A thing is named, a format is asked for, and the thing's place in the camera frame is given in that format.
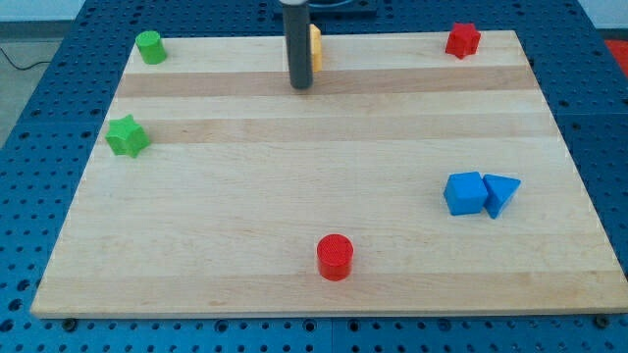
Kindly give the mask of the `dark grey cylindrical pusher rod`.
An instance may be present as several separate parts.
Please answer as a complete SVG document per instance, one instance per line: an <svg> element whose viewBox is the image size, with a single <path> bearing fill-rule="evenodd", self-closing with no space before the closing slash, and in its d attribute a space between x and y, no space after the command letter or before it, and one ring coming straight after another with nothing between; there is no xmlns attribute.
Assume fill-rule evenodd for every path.
<svg viewBox="0 0 628 353"><path fill-rule="evenodd" d="M290 85L308 89L313 84L310 14L307 0L282 0Z"/></svg>

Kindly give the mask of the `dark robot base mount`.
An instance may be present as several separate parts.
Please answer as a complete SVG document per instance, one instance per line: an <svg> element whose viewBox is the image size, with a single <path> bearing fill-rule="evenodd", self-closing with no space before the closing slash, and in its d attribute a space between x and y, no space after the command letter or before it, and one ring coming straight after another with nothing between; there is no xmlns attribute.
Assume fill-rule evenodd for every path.
<svg viewBox="0 0 628 353"><path fill-rule="evenodd" d="M269 10L274 20L281 20L285 7L308 6L308 20L342 19L347 16L374 17L378 12L378 0L272 0Z"/></svg>

